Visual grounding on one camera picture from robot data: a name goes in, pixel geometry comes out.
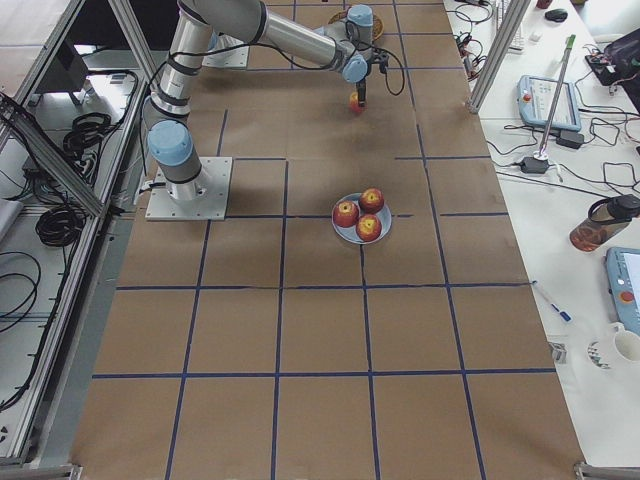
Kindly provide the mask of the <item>red apple moved to plate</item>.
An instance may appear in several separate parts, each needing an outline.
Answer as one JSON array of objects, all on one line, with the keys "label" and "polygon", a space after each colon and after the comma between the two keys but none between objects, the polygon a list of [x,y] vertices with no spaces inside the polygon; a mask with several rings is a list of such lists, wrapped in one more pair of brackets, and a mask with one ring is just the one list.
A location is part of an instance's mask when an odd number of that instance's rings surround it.
[{"label": "red apple moved to plate", "polygon": [[360,115],[366,110],[366,103],[359,100],[357,92],[352,92],[349,97],[349,109],[356,115]]}]

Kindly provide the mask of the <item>wicker basket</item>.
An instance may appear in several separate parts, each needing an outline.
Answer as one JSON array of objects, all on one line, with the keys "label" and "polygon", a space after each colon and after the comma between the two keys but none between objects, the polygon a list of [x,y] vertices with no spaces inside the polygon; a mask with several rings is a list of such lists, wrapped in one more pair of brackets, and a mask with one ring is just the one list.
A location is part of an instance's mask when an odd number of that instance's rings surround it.
[{"label": "wicker basket", "polygon": [[[347,11],[343,10],[334,14],[329,20],[328,23],[332,24],[337,22],[338,20],[343,20],[347,18]],[[372,27],[372,38],[373,41],[377,41],[384,33],[384,24],[382,20],[376,15],[373,15],[373,27]]]}]

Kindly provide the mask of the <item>red apple on plate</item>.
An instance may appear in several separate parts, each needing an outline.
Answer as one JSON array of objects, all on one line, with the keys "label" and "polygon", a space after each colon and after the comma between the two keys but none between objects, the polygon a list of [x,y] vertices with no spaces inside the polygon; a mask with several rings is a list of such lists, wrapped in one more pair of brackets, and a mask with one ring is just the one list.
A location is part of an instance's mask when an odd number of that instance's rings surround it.
[{"label": "red apple on plate", "polygon": [[332,211],[332,221],[340,228],[350,228],[357,224],[360,211],[352,200],[341,200],[336,203]]},{"label": "red apple on plate", "polygon": [[384,195],[378,188],[368,188],[360,194],[358,204],[360,210],[365,214],[376,214],[385,205]]},{"label": "red apple on plate", "polygon": [[362,215],[356,224],[356,235],[364,243],[376,241],[382,233],[381,220],[375,214]]}]

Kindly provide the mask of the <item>red apple left on plate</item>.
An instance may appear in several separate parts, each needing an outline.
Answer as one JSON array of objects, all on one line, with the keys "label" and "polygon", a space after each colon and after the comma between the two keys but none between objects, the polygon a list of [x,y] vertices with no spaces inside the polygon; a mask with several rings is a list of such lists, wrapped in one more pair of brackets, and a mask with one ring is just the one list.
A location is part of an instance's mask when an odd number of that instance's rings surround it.
[{"label": "red apple left on plate", "polygon": [[340,228],[350,228],[357,224],[360,211],[352,200],[341,200],[336,203],[332,211],[332,221]]}]

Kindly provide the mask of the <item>light blue plate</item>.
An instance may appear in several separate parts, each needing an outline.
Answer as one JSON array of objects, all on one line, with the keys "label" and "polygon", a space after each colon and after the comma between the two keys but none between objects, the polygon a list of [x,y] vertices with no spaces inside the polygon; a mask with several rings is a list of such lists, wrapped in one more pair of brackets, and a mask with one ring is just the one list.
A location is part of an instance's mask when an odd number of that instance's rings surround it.
[{"label": "light blue plate", "polygon": [[360,202],[361,194],[350,194],[338,200],[332,209],[332,226],[342,239],[360,245],[382,239],[391,229],[392,214],[385,202],[375,213],[367,213]]}]

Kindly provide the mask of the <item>red apple near on plate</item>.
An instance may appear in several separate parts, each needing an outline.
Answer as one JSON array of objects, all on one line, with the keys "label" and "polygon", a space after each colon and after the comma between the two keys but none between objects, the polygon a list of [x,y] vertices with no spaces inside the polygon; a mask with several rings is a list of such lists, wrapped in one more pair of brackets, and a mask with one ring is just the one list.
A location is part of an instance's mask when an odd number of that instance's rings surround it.
[{"label": "red apple near on plate", "polygon": [[376,241],[382,233],[381,220],[375,214],[362,215],[356,224],[356,235],[364,243]]}]

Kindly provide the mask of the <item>white keyboard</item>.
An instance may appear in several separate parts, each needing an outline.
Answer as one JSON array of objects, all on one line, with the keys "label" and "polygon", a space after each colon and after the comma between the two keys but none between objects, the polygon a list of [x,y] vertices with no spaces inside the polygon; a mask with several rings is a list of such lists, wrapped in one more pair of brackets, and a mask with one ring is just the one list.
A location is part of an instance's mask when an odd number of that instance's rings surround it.
[{"label": "white keyboard", "polygon": [[521,54],[524,51],[522,20],[529,2],[524,0],[497,0],[495,2],[496,38],[509,38],[508,50]]}]

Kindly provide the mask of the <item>far blue teach pendant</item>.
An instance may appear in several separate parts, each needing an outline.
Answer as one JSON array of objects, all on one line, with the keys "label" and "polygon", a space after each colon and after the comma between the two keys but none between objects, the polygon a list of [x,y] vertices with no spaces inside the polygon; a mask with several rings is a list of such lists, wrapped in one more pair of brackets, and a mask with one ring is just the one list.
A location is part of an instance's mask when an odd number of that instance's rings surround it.
[{"label": "far blue teach pendant", "polygon": [[[557,81],[552,78],[523,75],[517,85],[518,110],[527,126],[543,128],[549,118]],[[552,128],[579,132],[582,123],[577,104],[575,85],[564,82],[556,105]]]}]

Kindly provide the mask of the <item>blue teach pendant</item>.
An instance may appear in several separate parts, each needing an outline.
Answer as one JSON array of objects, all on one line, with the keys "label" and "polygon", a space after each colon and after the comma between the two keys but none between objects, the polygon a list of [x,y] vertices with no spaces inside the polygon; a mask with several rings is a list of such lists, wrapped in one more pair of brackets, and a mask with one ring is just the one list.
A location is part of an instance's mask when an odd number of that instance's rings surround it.
[{"label": "blue teach pendant", "polygon": [[[552,78],[523,75],[517,85],[518,110],[527,126],[543,128],[549,118],[557,81]],[[577,104],[575,85],[564,82],[556,105],[552,128],[579,132],[582,123]]]},{"label": "blue teach pendant", "polygon": [[639,250],[612,247],[605,267],[618,320],[628,331],[639,334]]}]

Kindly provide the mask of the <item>black power adapter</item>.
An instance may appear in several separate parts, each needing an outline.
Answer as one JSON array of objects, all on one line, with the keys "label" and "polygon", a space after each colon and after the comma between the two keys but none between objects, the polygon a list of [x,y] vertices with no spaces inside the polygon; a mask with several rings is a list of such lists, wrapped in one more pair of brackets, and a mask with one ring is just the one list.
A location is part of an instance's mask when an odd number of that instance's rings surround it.
[{"label": "black power adapter", "polygon": [[533,156],[527,156],[519,163],[519,167],[525,174],[541,175],[548,171],[550,164],[548,160],[540,160]]}]

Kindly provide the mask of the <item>metal rod green tip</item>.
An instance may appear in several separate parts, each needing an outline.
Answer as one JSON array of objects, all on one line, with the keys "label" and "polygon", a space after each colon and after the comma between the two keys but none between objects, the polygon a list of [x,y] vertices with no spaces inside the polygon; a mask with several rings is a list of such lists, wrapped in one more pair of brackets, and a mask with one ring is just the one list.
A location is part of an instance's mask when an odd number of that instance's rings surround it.
[{"label": "metal rod green tip", "polygon": [[554,90],[552,102],[551,102],[551,105],[550,105],[550,107],[548,109],[548,116],[547,116],[545,129],[544,129],[541,141],[539,143],[538,150],[533,155],[533,158],[536,161],[549,162],[549,156],[547,154],[548,139],[549,139],[549,135],[550,135],[550,132],[551,132],[551,128],[552,128],[554,116],[555,116],[555,113],[556,113],[557,105],[558,105],[558,102],[559,102],[559,97],[560,97],[560,94],[561,94],[561,90],[563,88],[563,83],[564,83],[566,71],[567,71],[567,68],[568,68],[569,58],[570,58],[571,51],[572,51],[574,43],[575,43],[575,39],[576,39],[576,35],[575,34],[569,35],[567,37],[567,39],[566,39],[565,49],[564,49],[562,60],[561,60],[560,72],[559,72],[559,75],[558,75],[558,78],[557,78],[557,81],[556,81],[556,87],[555,87],[555,90]]}]

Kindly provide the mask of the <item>black computer mouse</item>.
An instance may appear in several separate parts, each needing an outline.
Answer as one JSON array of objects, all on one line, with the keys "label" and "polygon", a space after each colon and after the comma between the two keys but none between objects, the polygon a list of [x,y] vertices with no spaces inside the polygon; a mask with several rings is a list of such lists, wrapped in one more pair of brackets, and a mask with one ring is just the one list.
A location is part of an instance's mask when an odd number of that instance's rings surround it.
[{"label": "black computer mouse", "polygon": [[547,21],[554,23],[563,23],[568,18],[568,11],[563,8],[547,10],[544,14]]}]

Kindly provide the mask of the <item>blue white pen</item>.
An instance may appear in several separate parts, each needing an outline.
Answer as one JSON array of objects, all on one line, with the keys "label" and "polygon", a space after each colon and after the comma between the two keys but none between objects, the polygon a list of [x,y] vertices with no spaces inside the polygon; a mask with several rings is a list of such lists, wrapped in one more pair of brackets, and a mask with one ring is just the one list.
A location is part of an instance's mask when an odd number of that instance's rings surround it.
[{"label": "blue white pen", "polygon": [[533,280],[531,282],[531,286],[539,293],[539,295],[549,304],[549,306],[564,322],[569,323],[572,321],[571,315],[551,297],[551,295],[537,280]]}]

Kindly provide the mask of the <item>near blue teach pendant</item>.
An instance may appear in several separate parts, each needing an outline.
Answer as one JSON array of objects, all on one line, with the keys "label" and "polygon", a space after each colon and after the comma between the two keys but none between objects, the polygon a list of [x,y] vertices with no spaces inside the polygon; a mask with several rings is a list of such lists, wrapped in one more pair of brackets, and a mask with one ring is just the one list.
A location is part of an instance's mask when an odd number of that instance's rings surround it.
[{"label": "near blue teach pendant", "polygon": [[605,267],[618,320],[628,331],[639,334],[639,250],[612,247]]}]

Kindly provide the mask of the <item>white mug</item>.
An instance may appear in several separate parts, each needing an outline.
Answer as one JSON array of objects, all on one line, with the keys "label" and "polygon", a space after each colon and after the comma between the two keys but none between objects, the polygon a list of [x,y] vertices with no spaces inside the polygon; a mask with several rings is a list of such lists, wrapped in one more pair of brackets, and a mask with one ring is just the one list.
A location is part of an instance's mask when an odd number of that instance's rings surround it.
[{"label": "white mug", "polygon": [[615,322],[606,335],[588,345],[587,357],[604,370],[638,367],[639,335]]}]

